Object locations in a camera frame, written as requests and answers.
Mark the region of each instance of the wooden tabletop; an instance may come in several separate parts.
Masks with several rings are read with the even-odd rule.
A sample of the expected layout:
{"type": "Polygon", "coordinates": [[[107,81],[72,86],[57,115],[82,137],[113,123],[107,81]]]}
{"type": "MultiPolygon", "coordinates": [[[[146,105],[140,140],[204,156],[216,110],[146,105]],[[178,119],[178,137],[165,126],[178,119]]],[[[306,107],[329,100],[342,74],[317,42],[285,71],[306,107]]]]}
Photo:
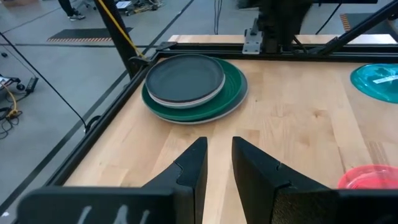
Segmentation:
{"type": "MultiPolygon", "coordinates": [[[[321,42],[330,36],[300,36],[321,42]]],[[[173,36],[179,42],[241,42],[241,36],[173,36]]],[[[391,44],[366,35],[358,44],[391,44]]],[[[398,105],[352,86],[359,63],[229,60],[247,77],[245,102],[227,117],[196,126],[170,124],[144,105],[139,88],[66,185],[142,186],[200,136],[208,137],[203,223],[245,223],[231,166],[231,140],[241,136],[293,169],[335,188],[352,167],[398,166],[398,105]]]]}

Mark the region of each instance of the metal bracket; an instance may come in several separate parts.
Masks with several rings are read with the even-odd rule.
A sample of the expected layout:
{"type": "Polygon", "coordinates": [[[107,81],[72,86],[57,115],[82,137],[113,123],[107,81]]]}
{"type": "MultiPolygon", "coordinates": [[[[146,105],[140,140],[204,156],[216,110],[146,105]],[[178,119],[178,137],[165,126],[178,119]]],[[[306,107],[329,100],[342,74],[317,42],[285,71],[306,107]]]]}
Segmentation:
{"type": "Polygon", "coordinates": [[[142,66],[148,65],[149,62],[143,58],[135,56],[129,59],[129,63],[131,66],[133,66],[134,69],[139,70],[139,68],[141,68],[142,66]]]}
{"type": "Polygon", "coordinates": [[[257,30],[252,30],[252,28],[246,29],[244,31],[244,44],[242,49],[243,54],[251,54],[251,55],[260,54],[262,32],[261,31],[255,32],[255,31],[257,30]]]}
{"type": "Polygon", "coordinates": [[[314,47],[308,51],[308,54],[328,55],[331,53],[330,49],[335,45],[336,41],[338,41],[338,37],[331,39],[321,47],[314,47]]]}
{"type": "Polygon", "coordinates": [[[36,189],[19,202],[18,223],[202,224],[207,161],[207,138],[200,137],[141,188],[36,189]],[[142,221],[145,213],[147,222],[142,221]]]}
{"type": "Polygon", "coordinates": [[[162,43],[160,43],[159,46],[157,46],[156,51],[165,50],[165,49],[170,48],[176,44],[177,44],[177,42],[162,42],[162,43]]]}

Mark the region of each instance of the teal plate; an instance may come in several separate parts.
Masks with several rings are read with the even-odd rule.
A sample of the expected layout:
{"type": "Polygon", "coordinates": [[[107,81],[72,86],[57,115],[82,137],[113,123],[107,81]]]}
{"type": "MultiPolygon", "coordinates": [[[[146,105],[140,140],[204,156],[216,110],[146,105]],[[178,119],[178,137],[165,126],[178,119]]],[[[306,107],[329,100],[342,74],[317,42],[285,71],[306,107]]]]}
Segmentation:
{"type": "Polygon", "coordinates": [[[233,100],[231,102],[231,104],[229,104],[225,109],[223,109],[222,111],[213,114],[212,116],[208,117],[208,118],[203,118],[203,119],[199,119],[196,121],[173,121],[173,120],[169,120],[169,119],[165,119],[159,116],[160,119],[163,119],[165,121],[171,122],[171,123],[175,123],[175,124],[184,124],[184,125],[194,125],[194,124],[203,124],[203,123],[207,123],[210,121],[215,121],[217,119],[223,118],[227,115],[229,115],[230,113],[232,113],[236,108],[238,108],[244,101],[244,99],[246,98],[246,96],[248,95],[248,81],[246,80],[246,77],[243,75],[243,73],[241,73],[241,78],[242,78],[242,89],[241,92],[239,93],[238,97],[233,100]]]}
{"type": "Polygon", "coordinates": [[[372,98],[398,103],[398,64],[359,67],[352,72],[351,83],[372,98]]]}
{"type": "Polygon", "coordinates": [[[147,88],[144,85],[142,87],[142,99],[144,103],[157,116],[174,121],[195,121],[210,117],[225,109],[239,95],[242,89],[241,74],[234,65],[218,58],[214,59],[223,67],[225,84],[223,89],[209,102],[185,110],[167,108],[156,103],[149,96],[147,88]]]}

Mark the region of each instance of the yellow cable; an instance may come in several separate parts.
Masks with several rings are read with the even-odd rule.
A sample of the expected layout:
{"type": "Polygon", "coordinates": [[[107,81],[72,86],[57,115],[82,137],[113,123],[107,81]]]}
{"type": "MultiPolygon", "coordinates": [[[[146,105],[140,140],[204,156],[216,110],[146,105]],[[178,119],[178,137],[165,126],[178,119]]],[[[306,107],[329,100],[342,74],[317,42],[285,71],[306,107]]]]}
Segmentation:
{"type": "Polygon", "coordinates": [[[7,118],[12,118],[13,116],[17,115],[18,112],[19,112],[18,109],[17,109],[17,100],[15,99],[14,94],[11,93],[11,91],[8,89],[8,87],[5,84],[3,84],[1,82],[0,82],[0,84],[4,87],[4,89],[11,96],[12,102],[14,103],[14,108],[10,112],[8,112],[8,114],[7,114],[7,118]]]}
{"type": "Polygon", "coordinates": [[[127,36],[127,34],[123,31],[122,27],[120,27],[119,23],[116,21],[116,19],[112,16],[111,12],[109,9],[105,6],[104,2],[102,0],[98,0],[98,2],[101,4],[102,8],[105,10],[105,12],[108,14],[108,16],[111,18],[112,22],[114,25],[118,28],[120,33],[124,36],[124,38],[130,43],[131,47],[142,57],[146,58],[139,50],[138,48],[134,45],[132,40],[127,36]]]}

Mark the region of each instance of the blue plate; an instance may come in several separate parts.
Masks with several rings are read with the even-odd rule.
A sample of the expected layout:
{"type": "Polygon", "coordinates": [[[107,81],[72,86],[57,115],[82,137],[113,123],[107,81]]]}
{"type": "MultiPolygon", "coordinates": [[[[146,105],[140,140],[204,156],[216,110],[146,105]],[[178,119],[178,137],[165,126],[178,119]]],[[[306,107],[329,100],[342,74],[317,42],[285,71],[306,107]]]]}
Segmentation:
{"type": "Polygon", "coordinates": [[[359,67],[352,72],[351,83],[372,98],[398,103],[398,64],[359,67]]]}

